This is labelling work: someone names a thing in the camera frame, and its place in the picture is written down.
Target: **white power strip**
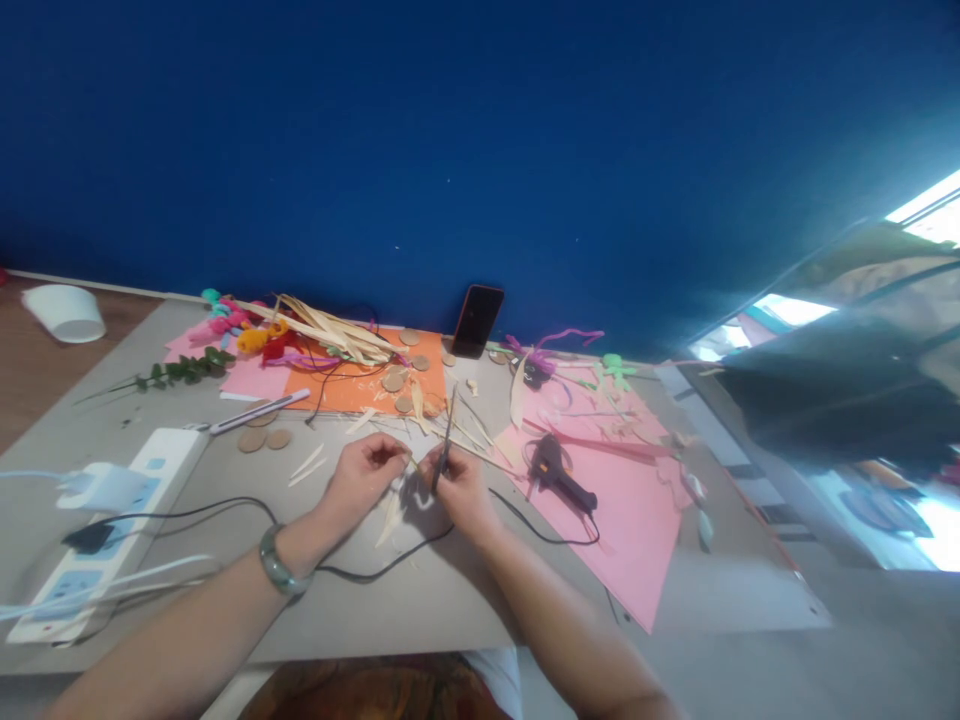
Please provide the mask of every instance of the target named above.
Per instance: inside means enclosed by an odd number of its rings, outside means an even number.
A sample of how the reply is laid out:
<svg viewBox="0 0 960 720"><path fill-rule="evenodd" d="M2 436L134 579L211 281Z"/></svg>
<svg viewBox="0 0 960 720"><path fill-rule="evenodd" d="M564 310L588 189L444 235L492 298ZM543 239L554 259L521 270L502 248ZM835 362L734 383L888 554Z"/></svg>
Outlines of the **white power strip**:
<svg viewBox="0 0 960 720"><path fill-rule="evenodd" d="M183 489L206 447L207 436L196 430L160 428L130 463L130 469L150 478L143 492L126 511L166 513ZM97 516L91 522L100 519ZM120 520L104 547L95 555L69 550L57 569L30 603L37 605L107 583L135 571L153 541L162 519ZM100 588L83 600L110 592ZM8 643L72 643L100 631L109 621L115 603L85 605L65 602L20 618L7 636Z"/></svg>

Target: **baseboard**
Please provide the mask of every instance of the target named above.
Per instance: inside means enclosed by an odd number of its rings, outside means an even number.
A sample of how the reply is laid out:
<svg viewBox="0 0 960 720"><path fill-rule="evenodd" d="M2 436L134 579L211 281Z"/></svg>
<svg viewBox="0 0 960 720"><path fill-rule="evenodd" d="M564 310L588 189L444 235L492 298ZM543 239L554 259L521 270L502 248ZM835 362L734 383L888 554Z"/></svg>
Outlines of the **baseboard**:
<svg viewBox="0 0 960 720"><path fill-rule="evenodd" d="M181 293L162 293L155 290L143 290L141 288L125 287L123 285L110 285L108 283L98 283L92 280L76 280L74 278L59 277L57 275L46 275L45 273L33 273L25 270L7 270L9 275L14 277L27 278L28 280L42 280L43 282L59 283L61 285L77 285L79 287L93 288L94 290L110 290L112 292L128 293L130 295L143 295L145 297L155 297L162 300L186 300L188 302L203 303L205 300L198 295L183 295Z"/></svg>

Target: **blue wall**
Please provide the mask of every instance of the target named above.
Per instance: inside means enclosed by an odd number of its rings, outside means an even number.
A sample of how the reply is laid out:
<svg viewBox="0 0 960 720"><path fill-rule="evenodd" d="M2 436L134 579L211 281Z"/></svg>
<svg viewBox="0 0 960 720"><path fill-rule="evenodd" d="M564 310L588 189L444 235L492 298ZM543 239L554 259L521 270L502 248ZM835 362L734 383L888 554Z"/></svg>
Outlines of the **blue wall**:
<svg viewBox="0 0 960 720"><path fill-rule="evenodd" d="M654 357L960 168L956 0L611 5L13 0L0 263Z"/></svg>

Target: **smartphone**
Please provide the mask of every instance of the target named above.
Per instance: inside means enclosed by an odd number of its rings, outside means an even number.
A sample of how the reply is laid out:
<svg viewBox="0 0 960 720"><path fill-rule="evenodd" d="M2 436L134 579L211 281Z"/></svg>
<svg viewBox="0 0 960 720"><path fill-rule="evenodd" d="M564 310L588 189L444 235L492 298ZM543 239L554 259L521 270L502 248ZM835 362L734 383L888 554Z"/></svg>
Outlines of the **smartphone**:
<svg viewBox="0 0 960 720"><path fill-rule="evenodd" d="M503 290L485 285L471 285L463 301L457 333L453 336L454 355L478 358L487 346L493 324L503 304Z"/></svg>

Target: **paper cup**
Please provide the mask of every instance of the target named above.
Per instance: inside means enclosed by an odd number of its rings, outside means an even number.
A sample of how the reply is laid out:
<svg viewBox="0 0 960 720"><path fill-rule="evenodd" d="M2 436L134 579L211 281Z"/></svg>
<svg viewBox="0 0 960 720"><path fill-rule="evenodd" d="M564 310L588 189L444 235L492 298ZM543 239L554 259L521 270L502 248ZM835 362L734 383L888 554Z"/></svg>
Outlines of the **paper cup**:
<svg viewBox="0 0 960 720"><path fill-rule="evenodd" d="M90 342L107 332L97 299L83 288L42 285L24 291L23 304L61 342Z"/></svg>

